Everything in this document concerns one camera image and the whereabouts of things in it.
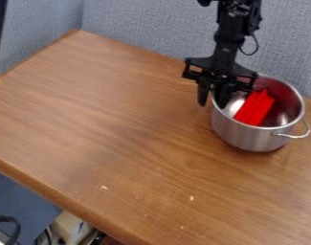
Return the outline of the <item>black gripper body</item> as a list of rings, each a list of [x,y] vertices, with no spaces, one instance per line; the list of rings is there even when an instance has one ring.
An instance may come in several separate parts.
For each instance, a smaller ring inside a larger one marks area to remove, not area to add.
[[[231,85],[233,90],[252,91],[256,72],[240,66],[235,59],[241,50],[239,45],[216,45],[213,54],[207,57],[187,57],[181,76],[197,84],[200,93],[208,92],[211,86]]]

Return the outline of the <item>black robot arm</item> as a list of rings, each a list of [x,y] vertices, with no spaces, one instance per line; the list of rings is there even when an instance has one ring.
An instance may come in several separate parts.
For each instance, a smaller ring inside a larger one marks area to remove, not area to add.
[[[213,34],[215,48],[208,57],[185,57],[181,76],[197,84],[197,103],[205,106],[208,93],[213,92],[213,99],[224,108],[236,91],[251,92],[259,78],[259,73],[239,65],[236,54],[247,54],[241,50],[245,37],[251,36],[255,43],[255,31],[260,28],[261,0],[197,0],[203,7],[212,1],[217,2],[216,23]]]

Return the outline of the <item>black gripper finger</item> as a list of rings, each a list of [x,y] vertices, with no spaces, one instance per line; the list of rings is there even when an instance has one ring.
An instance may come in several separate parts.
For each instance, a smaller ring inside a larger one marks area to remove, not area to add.
[[[216,86],[213,98],[220,109],[225,108],[235,91],[236,89],[233,84],[223,84]]]
[[[205,106],[209,92],[209,84],[207,82],[199,82],[197,87],[197,102],[200,106]]]

